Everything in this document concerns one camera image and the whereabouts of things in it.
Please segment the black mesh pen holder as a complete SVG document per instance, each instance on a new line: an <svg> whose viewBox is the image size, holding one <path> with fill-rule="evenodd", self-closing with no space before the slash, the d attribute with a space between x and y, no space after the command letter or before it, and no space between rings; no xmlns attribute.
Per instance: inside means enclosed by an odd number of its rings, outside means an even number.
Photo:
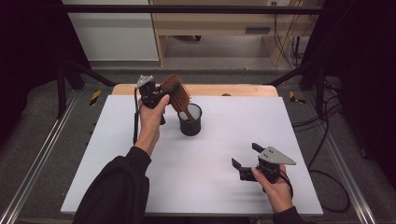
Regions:
<svg viewBox="0 0 396 224"><path fill-rule="evenodd" d="M186 111L177 113L179 129L184 135L195 136L201 131L202 108L197 104L189 104Z"/></svg>

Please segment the person's left hand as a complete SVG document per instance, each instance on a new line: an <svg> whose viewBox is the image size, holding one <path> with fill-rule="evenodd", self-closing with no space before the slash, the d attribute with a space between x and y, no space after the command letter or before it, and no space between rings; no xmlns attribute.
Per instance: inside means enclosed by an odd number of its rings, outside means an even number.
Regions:
<svg viewBox="0 0 396 224"><path fill-rule="evenodd" d="M169 103L170 96L166 94L156 107L150 109L139 100L139 117L141 121L140 134L134 145L151 156L159 138L163 112Z"/></svg>

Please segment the person's right hand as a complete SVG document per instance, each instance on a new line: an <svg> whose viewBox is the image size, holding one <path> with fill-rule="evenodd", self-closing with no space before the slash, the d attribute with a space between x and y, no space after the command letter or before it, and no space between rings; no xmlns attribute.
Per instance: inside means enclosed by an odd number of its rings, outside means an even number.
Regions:
<svg viewBox="0 0 396 224"><path fill-rule="evenodd" d="M284 212L293 207L290 186L285 180L279 179L276 183L272 184L256 168L252 168L251 171L257 182L261 184L265 193L267 194L275 214Z"/></svg>

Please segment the black frame leg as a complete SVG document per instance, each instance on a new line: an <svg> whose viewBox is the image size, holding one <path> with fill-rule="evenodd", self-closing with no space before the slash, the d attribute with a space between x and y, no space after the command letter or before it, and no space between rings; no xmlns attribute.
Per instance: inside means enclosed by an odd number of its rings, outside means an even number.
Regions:
<svg viewBox="0 0 396 224"><path fill-rule="evenodd" d="M85 82L82 80L81 74L88 75L108 87L115 87L117 85L116 82L99 75L88 66L75 61L60 63L57 67L58 119L66 111L65 82L68 81L73 90L82 90Z"/></svg>
<svg viewBox="0 0 396 224"><path fill-rule="evenodd" d="M268 82L270 86L278 86L287 80L301 76L299 87L302 91L310 91L313 86L316 90L315 110L321 119L324 118L324 81L325 81L325 70L315 60L308 60L307 62L300 65L288 72L286 75L279 77L273 81Z"/></svg>

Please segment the aluminium rail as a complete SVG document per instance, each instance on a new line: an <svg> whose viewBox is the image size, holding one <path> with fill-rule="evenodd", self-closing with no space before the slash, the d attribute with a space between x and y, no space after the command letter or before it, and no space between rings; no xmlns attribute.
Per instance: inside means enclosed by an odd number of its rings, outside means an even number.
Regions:
<svg viewBox="0 0 396 224"><path fill-rule="evenodd" d="M360 223L377 224L370 206L366 202L358 183L347 166L346 160L341 155L341 152L330 133L327 134L325 142L330 157L332 158L332 162L337 170L337 174L340 176L340 179L349 194L349 199Z"/></svg>
<svg viewBox="0 0 396 224"><path fill-rule="evenodd" d="M22 180L18 190L14 194L12 201L9 203L2 216L0 216L0 224L14 224L16 221L51 151L53 150L60 134L63 131L64 125L68 121L68 118L75 107L76 100L79 95L80 91L71 91L66 102L64 113L58 119L56 119L52 125L45 142L38 151L35 160Z"/></svg>

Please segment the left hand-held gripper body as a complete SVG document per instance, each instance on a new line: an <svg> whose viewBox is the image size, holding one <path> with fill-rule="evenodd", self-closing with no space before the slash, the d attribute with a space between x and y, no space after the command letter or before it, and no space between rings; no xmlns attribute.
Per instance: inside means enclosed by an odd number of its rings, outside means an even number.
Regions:
<svg viewBox="0 0 396 224"><path fill-rule="evenodd" d="M153 76L141 76L135 87L139 90L143 105L148 108L155 108L161 99L170 93L170 91L163 91L160 86L157 86Z"/></svg>

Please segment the black frame crossbar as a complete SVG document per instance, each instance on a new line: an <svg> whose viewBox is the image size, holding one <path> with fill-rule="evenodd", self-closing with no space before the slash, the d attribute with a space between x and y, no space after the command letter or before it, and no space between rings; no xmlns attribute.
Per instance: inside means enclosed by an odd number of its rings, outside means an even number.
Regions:
<svg viewBox="0 0 396 224"><path fill-rule="evenodd" d="M297 14L314 15L323 7L236 7L236 6L139 6L139 5L63 5L73 13L195 13L195 14Z"/></svg>

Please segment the black curtain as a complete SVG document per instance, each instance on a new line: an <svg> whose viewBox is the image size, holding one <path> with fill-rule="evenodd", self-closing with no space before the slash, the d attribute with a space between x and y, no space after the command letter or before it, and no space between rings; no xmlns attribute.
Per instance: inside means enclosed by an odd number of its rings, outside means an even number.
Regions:
<svg viewBox="0 0 396 224"><path fill-rule="evenodd" d="M56 78L62 61L88 67L63 0L0 0L0 146L11 135L27 96Z"/></svg>
<svg viewBox="0 0 396 224"><path fill-rule="evenodd" d="M324 0L304 60L341 80L363 147L396 187L396 0Z"/></svg>

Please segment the light wooden desk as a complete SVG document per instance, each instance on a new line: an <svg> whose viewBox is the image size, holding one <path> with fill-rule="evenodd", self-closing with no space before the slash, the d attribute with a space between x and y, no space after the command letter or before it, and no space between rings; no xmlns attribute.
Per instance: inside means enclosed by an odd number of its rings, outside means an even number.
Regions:
<svg viewBox="0 0 396 224"><path fill-rule="evenodd" d="M325 0L148 0L152 6L321 7ZM274 66L287 58L292 36L310 36L315 15L153 13L160 62L167 38L184 35L255 35L262 38Z"/></svg>

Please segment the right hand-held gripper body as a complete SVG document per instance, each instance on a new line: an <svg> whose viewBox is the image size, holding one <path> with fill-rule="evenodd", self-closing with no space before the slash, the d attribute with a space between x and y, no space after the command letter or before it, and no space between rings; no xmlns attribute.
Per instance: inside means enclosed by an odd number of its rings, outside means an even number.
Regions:
<svg viewBox="0 0 396 224"><path fill-rule="evenodd" d="M281 176L280 164L296 165L296 161L283 154L274 147L264 147L264 151L258 155L258 164L255 167L271 183L275 183ZM242 181L255 181L251 167L241 167L239 178Z"/></svg>

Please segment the white cabinet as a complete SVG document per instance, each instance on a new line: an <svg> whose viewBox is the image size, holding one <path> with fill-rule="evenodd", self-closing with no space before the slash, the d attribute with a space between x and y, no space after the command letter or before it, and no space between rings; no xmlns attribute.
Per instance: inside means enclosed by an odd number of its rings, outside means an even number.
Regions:
<svg viewBox="0 0 396 224"><path fill-rule="evenodd" d="M69 13L90 62L158 61L149 13Z"/></svg>

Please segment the wooden hairbrush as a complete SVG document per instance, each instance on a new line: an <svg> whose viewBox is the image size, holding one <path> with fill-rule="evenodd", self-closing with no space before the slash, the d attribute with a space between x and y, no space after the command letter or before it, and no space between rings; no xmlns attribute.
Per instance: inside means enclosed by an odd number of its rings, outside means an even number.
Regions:
<svg viewBox="0 0 396 224"><path fill-rule="evenodd" d="M164 81L165 82L178 81L180 83L179 91L176 94L169 94L170 95L169 103L176 110L176 112L186 111L191 101L191 96L187 91L185 85L183 84L181 77L177 75L171 75L167 77Z"/></svg>

